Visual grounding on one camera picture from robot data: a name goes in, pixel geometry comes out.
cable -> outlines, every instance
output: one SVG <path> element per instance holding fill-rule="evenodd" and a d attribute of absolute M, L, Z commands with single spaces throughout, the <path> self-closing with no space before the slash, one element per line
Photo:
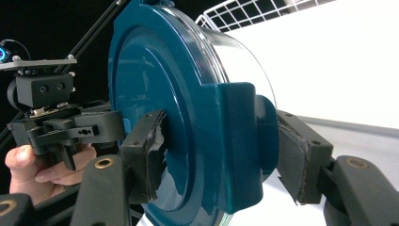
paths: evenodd
<path fill-rule="evenodd" d="M 12 119 L 12 121 L 17 121 L 22 118 L 24 115 L 23 111 L 20 111 L 17 113 L 17 115 Z M 8 130 L 8 128 L 4 128 L 4 130 L 0 134 L 0 152 L 3 150 L 3 148 L 9 143 L 10 139 L 12 138 L 11 132 Z"/>
<path fill-rule="evenodd" d="M 17 40 L 2 40 L 0 42 L 0 44 L 4 46 L 6 44 L 6 42 L 8 42 L 8 41 L 15 42 L 15 43 L 21 45 L 25 49 L 25 51 L 27 53 L 27 56 L 29 57 L 29 60 L 32 60 L 32 58 L 30 57 L 29 51 L 27 51 L 26 47 L 22 43 L 20 43 L 19 41 L 17 41 Z"/>

screw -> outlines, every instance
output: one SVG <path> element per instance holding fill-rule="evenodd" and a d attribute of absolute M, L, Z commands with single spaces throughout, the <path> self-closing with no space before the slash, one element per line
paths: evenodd
<path fill-rule="evenodd" d="M 49 90 L 49 88 L 46 85 L 40 87 L 41 93 L 46 93 L 48 90 Z"/>
<path fill-rule="evenodd" d="M 65 88 L 65 84 L 64 83 L 58 83 L 58 85 L 56 85 L 56 88 L 58 90 L 63 90 Z"/>

black plastic mount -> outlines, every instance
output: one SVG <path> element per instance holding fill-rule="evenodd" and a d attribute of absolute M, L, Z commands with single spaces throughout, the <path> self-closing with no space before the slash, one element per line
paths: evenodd
<path fill-rule="evenodd" d="M 73 90 L 73 78 L 70 73 L 17 76 L 16 88 L 18 102 L 37 109 L 68 102 Z"/>
<path fill-rule="evenodd" d="M 163 110 L 145 114 L 124 140 L 121 156 L 93 159 L 79 186 L 46 202 L 33 206 L 27 195 L 0 196 L 0 222 L 15 226 L 130 225 L 129 203 L 156 199 L 166 167 L 165 118 Z"/>
<path fill-rule="evenodd" d="M 327 197 L 329 226 L 399 225 L 399 193 L 373 163 L 339 156 L 321 168 L 318 185 Z"/>
<path fill-rule="evenodd" d="M 104 109 L 94 106 L 93 109 Z M 78 143 L 108 143 L 125 137 L 123 122 L 117 111 L 92 112 L 68 105 L 41 117 L 14 121 L 8 125 L 18 146 L 30 144 L 47 166 L 64 161 L 75 170 L 73 154 Z"/>

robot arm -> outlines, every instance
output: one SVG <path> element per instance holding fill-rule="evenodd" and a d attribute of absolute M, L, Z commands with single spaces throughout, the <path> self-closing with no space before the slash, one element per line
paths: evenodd
<path fill-rule="evenodd" d="M 64 97 L 36 104 L 41 92 L 20 100 L 19 86 L 41 91 L 69 79 L 69 62 L 59 61 L 53 76 L 20 74 L 18 98 L 11 100 L 34 110 L 9 126 L 36 154 L 61 150 L 57 161 L 71 169 L 72 152 L 59 145 L 118 140 L 120 155 L 93 160 L 80 188 L 38 206 L 26 196 L 2 196 L 2 222 L 126 225 L 128 205 L 142 203 L 154 224 L 218 224 L 256 204 L 275 168 L 295 201 L 318 203 L 327 196 L 329 225 L 399 221 L 398 194 L 372 163 L 351 156 L 331 160 L 332 145 L 306 124 L 276 110 L 251 84 L 232 82 L 217 49 L 245 49 L 237 40 L 198 28 L 167 1 L 135 0 L 120 12 L 121 3 L 107 11 L 118 15 L 108 65 L 110 105 L 57 105 Z M 112 17 L 102 16 L 89 33 Z M 218 45 L 222 41 L 229 46 Z M 43 62 L 26 63 L 0 69 L 43 69 Z M 374 204 L 386 211 L 373 211 Z"/>

black background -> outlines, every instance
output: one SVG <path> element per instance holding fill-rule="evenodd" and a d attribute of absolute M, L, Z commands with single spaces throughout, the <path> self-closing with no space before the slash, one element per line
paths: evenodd
<path fill-rule="evenodd" d="M 221 0 L 174 1 L 176 8 L 195 20 L 204 10 Z M 65 58 L 75 44 L 102 15 L 111 0 L 0 0 L 0 40 L 10 39 L 22 43 L 33 60 Z M 107 100 L 107 60 L 113 26 L 108 25 L 72 67 L 76 73 L 73 83 L 76 92 L 72 103 Z M 27 55 L 13 42 L 5 45 L 13 54 Z M 7 100 L 8 84 L 14 77 L 0 72 L 0 130 L 16 115 Z M 0 150 L 0 194 L 8 193 L 9 170 L 4 165 L 7 151 L 15 147 L 10 142 Z"/>

